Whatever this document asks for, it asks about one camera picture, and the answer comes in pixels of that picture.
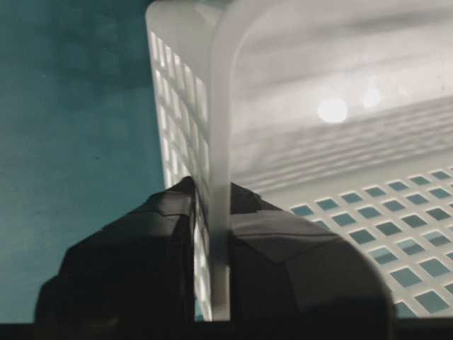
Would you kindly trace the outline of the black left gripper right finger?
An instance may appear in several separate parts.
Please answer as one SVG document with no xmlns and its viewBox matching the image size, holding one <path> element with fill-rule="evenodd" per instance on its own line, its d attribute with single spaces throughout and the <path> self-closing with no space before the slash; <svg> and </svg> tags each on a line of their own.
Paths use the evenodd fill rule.
<svg viewBox="0 0 453 340">
<path fill-rule="evenodd" d="M 339 234 L 235 183 L 230 212 L 234 319 L 394 317 L 378 270 Z"/>
</svg>

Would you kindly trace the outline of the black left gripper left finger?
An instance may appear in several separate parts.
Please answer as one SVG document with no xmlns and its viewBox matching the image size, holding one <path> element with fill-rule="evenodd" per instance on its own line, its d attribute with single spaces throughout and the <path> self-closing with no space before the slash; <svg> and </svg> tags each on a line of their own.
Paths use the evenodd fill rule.
<svg viewBox="0 0 453 340">
<path fill-rule="evenodd" d="M 69 247 L 40 289 L 35 321 L 193 321 L 195 206 L 185 177 Z"/>
</svg>

